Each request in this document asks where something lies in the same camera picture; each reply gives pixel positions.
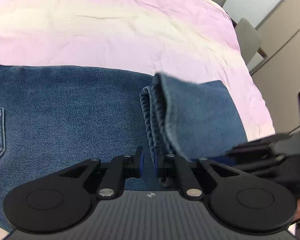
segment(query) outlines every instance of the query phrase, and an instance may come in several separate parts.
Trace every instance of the denim fabric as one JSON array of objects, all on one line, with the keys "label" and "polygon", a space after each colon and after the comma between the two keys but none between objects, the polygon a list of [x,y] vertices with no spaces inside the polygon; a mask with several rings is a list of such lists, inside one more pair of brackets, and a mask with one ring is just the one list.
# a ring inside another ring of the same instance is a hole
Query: denim fabric
[{"label": "denim fabric", "polygon": [[0,66],[0,227],[11,230],[2,202],[14,187],[88,158],[132,154],[140,144],[144,176],[126,188],[160,189],[139,101],[152,78],[94,67]]},{"label": "denim fabric", "polygon": [[155,162],[158,149],[188,161],[216,157],[247,137],[232,98],[221,81],[192,84],[154,76],[140,94],[147,136]]}]

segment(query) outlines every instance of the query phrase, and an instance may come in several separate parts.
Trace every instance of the bed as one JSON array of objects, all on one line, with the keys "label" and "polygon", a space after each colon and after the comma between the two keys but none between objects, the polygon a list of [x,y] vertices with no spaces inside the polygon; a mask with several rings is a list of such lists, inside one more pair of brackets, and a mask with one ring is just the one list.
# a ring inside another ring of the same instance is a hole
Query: bed
[{"label": "bed", "polygon": [[274,134],[231,19],[211,0],[0,0],[0,65],[77,65],[221,80],[248,141]]}]

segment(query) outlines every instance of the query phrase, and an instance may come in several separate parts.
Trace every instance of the round black disc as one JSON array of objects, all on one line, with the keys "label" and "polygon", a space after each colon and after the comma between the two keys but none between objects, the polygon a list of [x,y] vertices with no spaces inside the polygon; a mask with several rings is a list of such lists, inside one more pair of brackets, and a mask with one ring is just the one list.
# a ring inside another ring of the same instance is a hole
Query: round black disc
[{"label": "round black disc", "polygon": [[220,220],[249,233],[286,229],[296,207],[285,187],[249,175],[224,179],[210,196],[210,208]]},{"label": "round black disc", "polygon": [[80,222],[89,212],[91,199],[73,179],[53,177],[12,190],[3,203],[14,228],[36,233],[61,231]]}]

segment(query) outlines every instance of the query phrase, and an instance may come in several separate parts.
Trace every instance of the small logo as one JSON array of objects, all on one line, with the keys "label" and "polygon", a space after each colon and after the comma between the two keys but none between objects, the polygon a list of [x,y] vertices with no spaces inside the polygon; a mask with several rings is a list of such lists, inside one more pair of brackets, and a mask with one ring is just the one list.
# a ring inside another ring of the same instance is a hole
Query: small logo
[{"label": "small logo", "polygon": [[152,193],[152,192],[150,192],[150,193],[147,194],[147,196],[150,197],[150,198],[152,198],[152,197],[155,197],[155,194]]}]

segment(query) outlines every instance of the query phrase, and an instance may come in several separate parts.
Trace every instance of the jeans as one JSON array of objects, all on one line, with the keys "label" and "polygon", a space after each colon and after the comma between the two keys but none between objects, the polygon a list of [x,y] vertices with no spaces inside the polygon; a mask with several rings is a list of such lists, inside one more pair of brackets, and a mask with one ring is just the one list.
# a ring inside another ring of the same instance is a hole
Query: jeans
[{"label": "jeans", "polygon": [[14,187],[92,157],[145,156],[142,179],[126,188],[160,188],[150,158],[140,91],[152,76],[94,67],[0,66],[0,227]]},{"label": "jeans", "polygon": [[[98,157],[102,162],[109,162],[115,156],[133,154],[138,145],[143,146],[145,158],[143,177],[127,179],[125,188],[159,190],[161,186],[149,149],[149,129],[145,126],[146,109],[141,107],[139,98],[152,80],[147,74],[96,67],[0,66],[0,227],[11,230],[2,210],[3,199],[11,189],[89,158]],[[219,155],[221,150],[245,139],[238,121],[240,117],[223,84],[217,82],[214,87],[168,77],[165,80],[168,88],[161,94],[164,100],[154,105],[156,113],[164,102],[170,109],[170,99],[177,105],[187,102],[181,112],[174,112],[177,119],[171,122],[166,122],[164,116],[160,119],[153,116],[165,125],[175,126],[170,129],[174,139],[169,143],[177,153],[186,153],[185,157],[190,159],[205,153]],[[203,90],[191,91],[196,87]],[[172,98],[166,97],[167,91],[172,93]],[[203,109],[198,112],[202,114],[200,122],[193,119],[191,123],[183,118],[190,110],[198,110],[186,107],[193,98],[184,96],[192,93],[195,101],[202,101],[197,105]],[[182,124],[187,134],[183,133]],[[229,134],[228,128],[237,129],[237,132]],[[200,141],[206,142],[199,146],[191,139],[198,132],[202,137]],[[189,139],[191,147],[186,151],[185,143]]]}]

